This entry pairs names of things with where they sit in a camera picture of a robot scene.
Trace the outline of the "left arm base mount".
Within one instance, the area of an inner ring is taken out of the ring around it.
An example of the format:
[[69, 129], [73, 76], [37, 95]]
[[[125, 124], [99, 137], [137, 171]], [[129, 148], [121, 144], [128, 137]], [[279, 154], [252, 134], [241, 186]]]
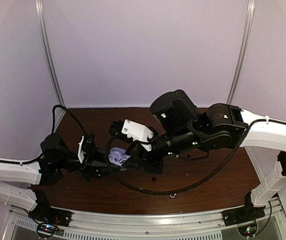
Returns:
[[72, 212], [58, 208], [48, 210], [28, 211], [28, 217], [36, 224], [36, 234], [41, 239], [49, 239], [54, 235], [61, 236], [63, 228], [68, 227], [71, 221]]

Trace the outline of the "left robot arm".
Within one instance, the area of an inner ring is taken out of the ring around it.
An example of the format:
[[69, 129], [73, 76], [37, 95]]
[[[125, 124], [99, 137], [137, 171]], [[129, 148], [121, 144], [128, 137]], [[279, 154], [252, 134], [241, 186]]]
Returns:
[[54, 209], [41, 190], [23, 189], [14, 184], [53, 186], [63, 179], [63, 170], [80, 172], [84, 179], [90, 181], [100, 178], [104, 169], [111, 168], [113, 156], [109, 149], [97, 148], [94, 136], [90, 134], [82, 136], [77, 153], [70, 151], [57, 133], [48, 135], [40, 147], [42, 152], [35, 159], [0, 158], [0, 203], [23, 209], [35, 220], [49, 223], [57, 220], [65, 224], [69, 211]]

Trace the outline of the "purple earbud charging case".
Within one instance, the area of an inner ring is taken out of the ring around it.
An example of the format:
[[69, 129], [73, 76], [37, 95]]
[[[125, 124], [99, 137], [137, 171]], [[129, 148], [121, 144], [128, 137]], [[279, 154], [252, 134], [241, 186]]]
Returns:
[[119, 147], [113, 147], [109, 153], [109, 161], [113, 166], [117, 166], [121, 171], [125, 171], [126, 168], [120, 164], [120, 160], [126, 160], [130, 158], [130, 155], [126, 154], [126, 151]]

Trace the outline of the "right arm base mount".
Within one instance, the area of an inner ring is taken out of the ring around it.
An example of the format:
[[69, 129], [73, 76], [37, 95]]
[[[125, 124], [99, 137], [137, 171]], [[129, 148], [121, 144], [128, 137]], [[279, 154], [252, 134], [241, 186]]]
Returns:
[[254, 237], [258, 233], [257, 219], [264, 216], [264, 207], [242, 206], [222, 212], [225, 226], [236, 225], [238, 233], [244, 238]]

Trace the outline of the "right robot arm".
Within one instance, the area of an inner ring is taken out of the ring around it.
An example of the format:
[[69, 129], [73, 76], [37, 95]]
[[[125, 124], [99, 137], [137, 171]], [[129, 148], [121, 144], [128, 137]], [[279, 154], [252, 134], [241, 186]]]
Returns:
[[240, 147], [278, 150], [277, 162], [264, 181], [250, 194], [239, 216], [249, 221], [286, 184], [286, 121], [261, 116], [234, 105], [218, 103], [200, 113], [183, 90], [167, 92], [150, 106], [162, 125], [158, 134], [150, 127], [126, 119], [121, 132], [141, 145], [140, 159], [150, 162], [179, 155], [192, 149], [209, 152]]

